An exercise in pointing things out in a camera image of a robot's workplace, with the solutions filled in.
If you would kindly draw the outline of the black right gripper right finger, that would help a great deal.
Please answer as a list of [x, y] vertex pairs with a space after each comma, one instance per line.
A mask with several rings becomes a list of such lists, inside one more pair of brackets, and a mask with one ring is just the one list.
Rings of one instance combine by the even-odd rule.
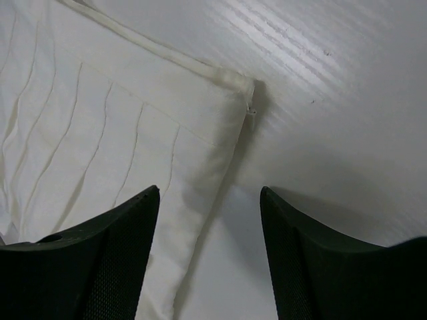
[[280, 319], [425, 319], [426, 238], [381, 247], [316, 221], [269, 187], [262, 229]]

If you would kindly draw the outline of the white pleated skirt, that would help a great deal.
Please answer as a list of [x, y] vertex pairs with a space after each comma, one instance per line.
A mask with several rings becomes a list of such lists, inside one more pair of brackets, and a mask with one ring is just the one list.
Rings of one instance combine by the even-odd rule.
[[156, 185], [136, 317], [171, 319], [253, 92], [76, 1], [2, 1], [2, 236], [36, 241]]

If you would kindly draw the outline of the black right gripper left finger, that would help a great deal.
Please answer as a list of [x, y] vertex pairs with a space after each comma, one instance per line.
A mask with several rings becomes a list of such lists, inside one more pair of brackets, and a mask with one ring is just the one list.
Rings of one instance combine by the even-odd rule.
[[38, 242], [1, 247], [2, 319], [134, 319], [159, 211], [151, 186]]

